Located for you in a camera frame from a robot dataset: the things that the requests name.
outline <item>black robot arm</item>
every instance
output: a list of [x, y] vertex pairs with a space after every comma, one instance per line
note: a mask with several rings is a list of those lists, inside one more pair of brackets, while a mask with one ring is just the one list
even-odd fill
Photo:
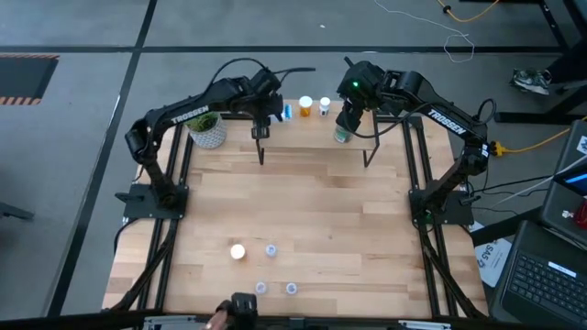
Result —
[[440, 179], [429, 182], [423, 191], [414, 192], [415, 217], [425, 213], [443, 214], [451, 192], [468, 176], [487, 169], [487, 125], [440, 97], [417, 72], [384, 71], [368, 61], [356, 64], [348, 58], [345, 61], [350, 68], [338, 87], [345, 100], [338, 125], [354, 132], [364, 110], [379, 109], [393, 116], [405, 110], [419, 112], [463, 139], [464, 149], [453, 166]]
[[272, 72], [259, 62], [258, 64], [261, 65], [261, 69], [252, 79], [247, 77], [224, 78], [217, 82], [211, 82], [199, 95], [189, 96], [174, 104], [149, 110], [125, 134], [125, 140], [133, 160], [142, 165], [150, 176], [150, 190], [159, 208], [171, 208], [177, 201], [176, 186], [171, 178], [163, 174], [157, 162], [157, 152], [167, 129], [208, 112], [230, 112], [247, 114], [252, 118], [252, 138], [268, 138], [271, 123], [269, 116], [275, 115], [282, 121], [283, 99], [277, 93], [282, 82], [275, 76], [275, 73], [284, 72], [287, 74], [288, 72], [315, 70], [313, 68], [297, 68]]

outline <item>black clamp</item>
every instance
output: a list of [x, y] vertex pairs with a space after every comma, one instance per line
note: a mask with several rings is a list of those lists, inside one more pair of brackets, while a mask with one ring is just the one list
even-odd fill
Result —
[[257, 296], [250, 293], [236, 292], [231, 301], [225, 300], [218, 305], [216, 312], [227, 311], [228, 316], [234, 318], [233, 326], [236, 330], [253, 330], [257, 323]]

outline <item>yellow cable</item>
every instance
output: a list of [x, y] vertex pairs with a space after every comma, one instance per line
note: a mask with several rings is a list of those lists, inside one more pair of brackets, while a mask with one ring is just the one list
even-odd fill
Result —
[[[583, 117], [581, 120], [583, 120], [583, 121], [587, 120], [587, 116]], [[534, 150], [534, 149], [537, 149], [539, 147], [544, 146], [545, 144], [549, 143], [550, 141], [554, 140], [555, 138], [562, 137], [563, 135], [569, 133], [569, 131], [570, 131], [570, 128], [567, 128], [567, 129], [563, 130], [562, 132], [559, 132], [559, 133], [553, 135], [552, 137], [545, 139], [544, 141], [538, 142], [534, 146], [520, 148], [520, 149], [508, 149], [508, 148], [502, 146], [502, 144], [499, 143], [498, 141], [495, 141], [493, 155], [495, 155], [497, 157], [502, 157], [506, 153], [521, 153], [521, 152], [526, 152], [529, 150]]]
[[[438, 1], [438, 3], [443, 8], [446, 7], [446, 5], [442, 2], [442, 0], [437, 0], [437, 1]], [[477, 19], [479, 17], [482, 17], [483, 15], [487, 14], [487, 12], [489, 12], [489, 10], [491, 8], [493, 8], [493, 6], [497, 5], [499, 2], [500, 2], [500, 0], [495, 0], [490, 6], [488, 6], [487, 8], [485, 8], [485, 10], [483, 10], [479, 15], [477, 15], [475, 17], [467, 18], [467, 19], [461, 19], [461, 18], [458, 18], [458, 17], [454, 16], [452, 14], [452, 11], [451, 10], [447, 10], [447, 13], [449, 13], [449, 15], [452, 17], [452, 19], [456, 20], [457, 22], [460, 22], [460, 23], [469, 23], [469, 22], [472, 22], [475, 19]]]

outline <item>shoe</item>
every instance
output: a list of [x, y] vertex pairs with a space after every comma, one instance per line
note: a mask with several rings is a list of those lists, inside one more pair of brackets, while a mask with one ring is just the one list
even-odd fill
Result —
[[514, 70], [510, 84], [522, 91], [548, 95], [548, 81], [542, 73], [536, 70]]

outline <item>laptop keyboard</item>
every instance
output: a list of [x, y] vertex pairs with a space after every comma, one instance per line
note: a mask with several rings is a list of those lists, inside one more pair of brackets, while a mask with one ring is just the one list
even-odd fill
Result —
[[587, 323], [587, 282], [518, 253], [508, 291], [579, 324]]

